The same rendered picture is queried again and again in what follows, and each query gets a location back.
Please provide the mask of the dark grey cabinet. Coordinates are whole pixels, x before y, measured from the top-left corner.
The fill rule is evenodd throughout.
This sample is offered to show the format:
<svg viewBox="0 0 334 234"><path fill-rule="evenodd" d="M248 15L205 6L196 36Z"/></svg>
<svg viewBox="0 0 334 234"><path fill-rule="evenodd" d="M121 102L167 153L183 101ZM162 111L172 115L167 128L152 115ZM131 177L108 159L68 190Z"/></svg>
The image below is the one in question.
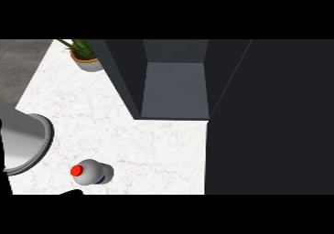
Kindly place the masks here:
<svg viewBox="0 0 334 234"><path fill-rule="evenodd" d="M134 119L211 118L246 39L91 39L88 44Z"/></svg>

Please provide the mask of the dark grey cabinet door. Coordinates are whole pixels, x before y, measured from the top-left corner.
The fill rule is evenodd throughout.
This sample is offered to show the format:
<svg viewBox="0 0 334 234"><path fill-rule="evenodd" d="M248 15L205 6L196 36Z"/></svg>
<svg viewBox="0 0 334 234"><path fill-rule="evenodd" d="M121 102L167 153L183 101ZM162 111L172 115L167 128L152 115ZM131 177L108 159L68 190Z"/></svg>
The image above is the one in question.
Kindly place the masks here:
<svg viewBox="0 0 334 234"><path fill-rule="evenodd" d="M206 124L203 193L334 194L334 39L249 42Z"/></svg>

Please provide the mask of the grey metal pot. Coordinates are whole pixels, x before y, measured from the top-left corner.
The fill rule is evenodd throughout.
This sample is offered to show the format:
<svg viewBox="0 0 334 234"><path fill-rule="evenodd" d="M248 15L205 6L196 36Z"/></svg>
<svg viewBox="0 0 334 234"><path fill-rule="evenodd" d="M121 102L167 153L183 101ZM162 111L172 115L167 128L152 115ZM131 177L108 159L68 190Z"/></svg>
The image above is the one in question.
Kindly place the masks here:
<svg viewBox="0 0 334 234"><path fill-rule="evenodd" d="M45 155L54 128L40 114L25 114L0 102L1 141L4 146L4 172L23 173Z"/></svg>

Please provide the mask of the white bottle with red cap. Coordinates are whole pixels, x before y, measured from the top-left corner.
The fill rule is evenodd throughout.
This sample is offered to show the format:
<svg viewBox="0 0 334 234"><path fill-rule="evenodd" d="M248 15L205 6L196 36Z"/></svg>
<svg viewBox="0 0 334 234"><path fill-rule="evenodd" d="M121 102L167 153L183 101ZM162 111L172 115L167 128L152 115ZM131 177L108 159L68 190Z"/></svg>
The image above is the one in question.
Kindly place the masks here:
<svg viewBox="0 0 334 234"><path fill-rule="evenodd" d="M79 186L103 185L113 177L113 168L93 159L85 159L71 167L71 176Z"/></svg>

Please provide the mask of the grey plant pot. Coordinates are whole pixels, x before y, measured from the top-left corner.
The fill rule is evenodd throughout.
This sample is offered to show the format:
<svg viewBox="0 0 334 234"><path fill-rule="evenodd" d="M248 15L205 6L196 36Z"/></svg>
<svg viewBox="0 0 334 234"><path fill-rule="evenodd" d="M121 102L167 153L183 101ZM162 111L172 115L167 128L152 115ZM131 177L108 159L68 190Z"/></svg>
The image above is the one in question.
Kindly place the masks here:
<svg viewBox="0 0 334 234"><path fill-rule="evenodd" d="M72 50L69 51L69 53L71 53L71 59L81 70L87 72L96 72L103 69L100 61L96 58L90 60L81 60L75 57Z"/></svg>

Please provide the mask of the green plant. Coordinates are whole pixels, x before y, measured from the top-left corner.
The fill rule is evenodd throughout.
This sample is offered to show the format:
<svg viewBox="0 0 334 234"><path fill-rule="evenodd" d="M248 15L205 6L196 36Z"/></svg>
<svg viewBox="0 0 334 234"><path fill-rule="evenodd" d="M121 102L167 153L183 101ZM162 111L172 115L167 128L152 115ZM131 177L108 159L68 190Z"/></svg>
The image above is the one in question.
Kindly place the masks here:
<svg viewBox="0 0 334 234"><path fill-rule="evenodd" d="M63 39L59 39L57 42L66 47L68 51L78 60L96 59L91 47L84 39L74 39L71 43L68 43Z"/></svg>

